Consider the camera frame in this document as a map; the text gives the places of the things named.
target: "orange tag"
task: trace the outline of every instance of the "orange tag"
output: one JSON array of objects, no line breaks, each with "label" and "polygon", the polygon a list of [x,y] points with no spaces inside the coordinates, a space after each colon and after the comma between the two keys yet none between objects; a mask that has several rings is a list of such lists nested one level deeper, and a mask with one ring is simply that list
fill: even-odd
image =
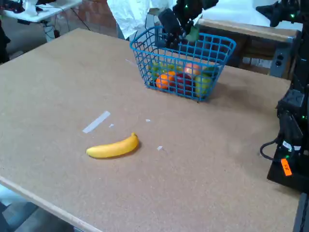
[{"label": "orange tag", "polygon": [[281,159],[281,164],[286,176],[292,175],[292,171],[290,169],[289,163],[286,159]]}]

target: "brick wall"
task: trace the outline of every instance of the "brick wall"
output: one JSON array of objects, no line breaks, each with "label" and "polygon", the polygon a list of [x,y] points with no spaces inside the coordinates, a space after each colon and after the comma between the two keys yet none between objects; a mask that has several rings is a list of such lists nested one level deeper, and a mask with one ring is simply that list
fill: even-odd
[{"label": "brick wall", "polygon": [[[75,12],[85,23],[97,24],[115,29],[116,21],[107,5],[107,0],[84,0]],[[69,20],[77,20],[72,11],[68,11]]]}]

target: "white tape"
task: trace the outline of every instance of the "white tape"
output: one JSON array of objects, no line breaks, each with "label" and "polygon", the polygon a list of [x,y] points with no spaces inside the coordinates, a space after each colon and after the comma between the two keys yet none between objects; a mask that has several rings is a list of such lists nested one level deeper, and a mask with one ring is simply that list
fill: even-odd
[{"label": "white tape", "polygon": [[100,125],[100,123],[103,122],[105,119],[107,119],[109,115],[111,115],[110,112],[104,111],[103,114],[101,114],[96,120],[90,123],[85,129],[83,129],[83,132],[89,133],[93,131],[93,129],[96,128],[98,125]]},{"label": "white tape", "polygon": [[[287,149],[292,150],[292,146],[289,143],[287,143],[286,141],[283,141],[282,145],[285,146]],[[300,148],[301,148],[301,146],[294,146],[295,151],[299,151]]]},{"label": "white tape", "polygon": [[133,63],[132,61],[127,60],[127,59],[126,59],[126,61],[129,62],[130,64],[132,64],[133,66],[137,67],[137,64]]}]

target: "blue wire basket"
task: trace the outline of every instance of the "blue wire basket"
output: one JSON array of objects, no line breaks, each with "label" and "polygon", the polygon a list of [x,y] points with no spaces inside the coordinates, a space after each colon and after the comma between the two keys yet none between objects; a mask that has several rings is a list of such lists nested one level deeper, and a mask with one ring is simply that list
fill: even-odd
[{"label": "blue wire basket", "polygon": [[158,48],[158,42],[167,36],[162,30],[149,28],[130,43],[145,85],[197,101],[206,99],[233,53],[235,41],[200,33],[197,41],[180,43],[177,50]]}]

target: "banana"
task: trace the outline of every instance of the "banana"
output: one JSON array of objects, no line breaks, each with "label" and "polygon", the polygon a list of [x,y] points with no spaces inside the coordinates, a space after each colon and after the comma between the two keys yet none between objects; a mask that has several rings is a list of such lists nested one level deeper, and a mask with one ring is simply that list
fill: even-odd
[{"label": "banana", "polygon": [[110,158],[128,153],[138,145],[139,139],[135,133],[132,133],[130,137],[117,143],[88,148],[86,153],[93,158]]}]

